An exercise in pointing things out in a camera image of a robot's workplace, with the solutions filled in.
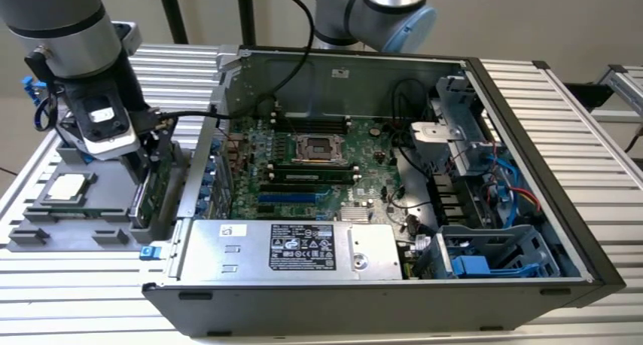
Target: metal bracket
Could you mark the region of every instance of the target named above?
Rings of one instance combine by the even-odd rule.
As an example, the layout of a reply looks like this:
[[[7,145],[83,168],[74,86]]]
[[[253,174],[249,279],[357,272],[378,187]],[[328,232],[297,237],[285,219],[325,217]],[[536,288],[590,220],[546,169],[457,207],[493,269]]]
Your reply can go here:
[[[414,139],[424,143],[446,143],[462,140],[461,132],[456,128],[432,122],[416,122],[410,124]]]

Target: black bracket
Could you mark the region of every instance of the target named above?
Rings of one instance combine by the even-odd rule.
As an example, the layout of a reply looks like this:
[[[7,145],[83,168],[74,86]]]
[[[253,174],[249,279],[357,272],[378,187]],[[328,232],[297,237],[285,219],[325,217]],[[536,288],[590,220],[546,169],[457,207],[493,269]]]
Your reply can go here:
[[[598,108],[613,94],[612,88],[602,84],[565,83],[564,86],[589,112]]]

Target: red cable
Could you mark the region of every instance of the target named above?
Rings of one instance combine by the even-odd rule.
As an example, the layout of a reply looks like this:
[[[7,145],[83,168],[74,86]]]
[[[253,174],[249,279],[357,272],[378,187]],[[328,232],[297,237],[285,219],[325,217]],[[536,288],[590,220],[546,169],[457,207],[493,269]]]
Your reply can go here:
[[[534,195],[533,195],[526,189],[521,189],[521,188],[516,188],[516,187],[509,187],[509,189],[510,189],[512,191],[516,191],[516,192],[524,194],[525,196],[528,196],[528,197],[533,200],[533,202],[534,202],[534,211],[536,211],[536,212],[540,212],[540,201],[538,201],[538,199],[534,197]]]

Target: gray panel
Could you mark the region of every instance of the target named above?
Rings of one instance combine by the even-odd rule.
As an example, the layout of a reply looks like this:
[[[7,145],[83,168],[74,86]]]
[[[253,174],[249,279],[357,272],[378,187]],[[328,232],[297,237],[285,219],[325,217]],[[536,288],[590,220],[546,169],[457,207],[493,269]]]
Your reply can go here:
[[[336,287],[165,286],[149,288],[143,296],[189,336],[205,336],[209,332],[282,336],[506,330],[561,307],[590,289],[572,287],[569,295],[541,296],[538,286]],[[179,293],[185,296],[190,292],[211,294],[211,298],[178,299]],[[498,304],[501,311],[493,310]]]

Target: sticker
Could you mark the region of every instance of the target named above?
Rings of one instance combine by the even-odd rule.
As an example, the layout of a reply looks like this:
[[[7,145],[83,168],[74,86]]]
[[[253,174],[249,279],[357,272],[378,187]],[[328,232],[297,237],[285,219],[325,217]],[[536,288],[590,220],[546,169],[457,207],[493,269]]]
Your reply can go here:
[[[285,179],[302,179],[306,181],[315,181],[318,176],[305,176],[302,174],[286,174]]]
[[[330,76],[337,79],[348,79],[348,76],[350,75],[350,70],[345,69],[333,69]]]
[[[246,224],[221,224],[219,237],[243,237],[247,232]]]
[[[332,224],[273,224],[269,258],[274,271],[336,270]]]

